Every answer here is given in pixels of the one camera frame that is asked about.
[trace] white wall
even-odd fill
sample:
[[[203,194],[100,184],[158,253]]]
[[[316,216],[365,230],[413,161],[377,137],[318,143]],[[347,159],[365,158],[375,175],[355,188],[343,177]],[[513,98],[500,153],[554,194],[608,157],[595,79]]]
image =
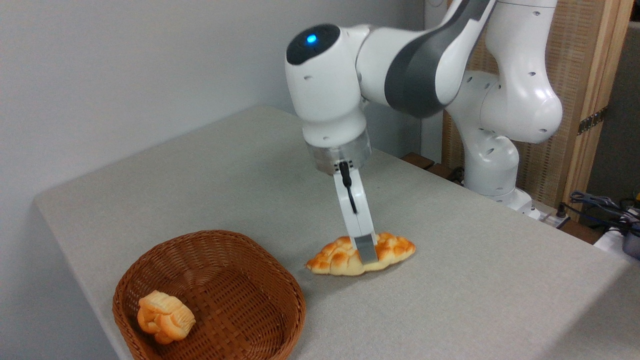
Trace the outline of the white wall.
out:
[[[418,29],[419,0],[0,3],[0,359],[111,359],[33,208],[48,188],[256,104],[292,112],[284,49],[320,22]],[[367,110],[374,146],[419,122]]]

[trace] wooden panel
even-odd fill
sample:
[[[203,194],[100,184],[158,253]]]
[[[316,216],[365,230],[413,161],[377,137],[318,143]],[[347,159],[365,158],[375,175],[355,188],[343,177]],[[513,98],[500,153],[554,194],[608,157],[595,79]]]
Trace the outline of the wooden panel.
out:
[[[600,111],[609,103],[632,6],[633,0],[605,3],[582,107],[582,119]],[[599,124],[577,136],[564,188],[564,201],[568,201],[574,190],[586,191],[601,130],[602,125]]]

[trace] blue indicator light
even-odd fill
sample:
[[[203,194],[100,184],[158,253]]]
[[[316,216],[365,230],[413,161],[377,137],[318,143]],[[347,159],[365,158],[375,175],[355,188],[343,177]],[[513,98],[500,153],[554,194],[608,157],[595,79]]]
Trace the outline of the blue indicator light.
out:
[[[317,41],[318,41],[318,37],[316,36],[316,34],[311,34],[307,36],[307,44],[313,44]]]

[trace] wire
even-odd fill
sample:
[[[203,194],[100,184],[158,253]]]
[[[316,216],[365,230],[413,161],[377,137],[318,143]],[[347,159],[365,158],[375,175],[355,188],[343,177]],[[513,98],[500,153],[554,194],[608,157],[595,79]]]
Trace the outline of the wire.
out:
[[[583,211],[580,211],[578,209],[575,209],[575,208],[571,207],[570,205],[568,205],[565,202],[561,202],[560,205],[563,208],[567,208],[567,209],[573,211],[574,213],[579,214],[580,216],[583,216],[583,217],[585,217],[585,218],[587,218],[587,219],[589,219],[591,221],[595,221],[595,222],[598,222],[600,224],[608,225],[610,227],[617,227],[619,230],[621,230],[621,232],[622,231],[627,231],[627,232],[632,233],[633,235],[640,236],[640,230],[638,230],[636,228],[633,228],[633,225],[627,225],[627,224],[630,223],[628,220],[619,220],[617,222],[604,220],[604,219],[601,219],[601,218],[592,217],[591,215],[589,215],[589,214],[587,214],[587,213],[585,213]]]
[[[573,204],[589,204],[592,207],[598,207],[603,211],[606,211],[612,215],[616,215],[617,217],[634,217],[640,220],[640,217],[636,214],[633,214],[625,209],[622,206],[617,205],[611,198],[606,196],[594,196],[590,193],[580,192],[578,190],[571,193],[570,202]]]

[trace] pastry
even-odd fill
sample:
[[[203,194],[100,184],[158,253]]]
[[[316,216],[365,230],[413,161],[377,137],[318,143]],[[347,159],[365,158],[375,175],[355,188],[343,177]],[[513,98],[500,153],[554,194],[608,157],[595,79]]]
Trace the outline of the pastry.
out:
[[[140,329],[153,334],[163,345],[186,338],[196,322],[191,310],[177,297],[157,290],[140,299],[139,304]]]
[[[382,270],[405,260],[414,252],[415,245],[406,238],[380,233],[376,245],[378,261],[363,265],[360,254],[351,244],[351,239],[343,236],[325,246],[307,262],[306,268],[314,274],[360,275],[368,271]]]

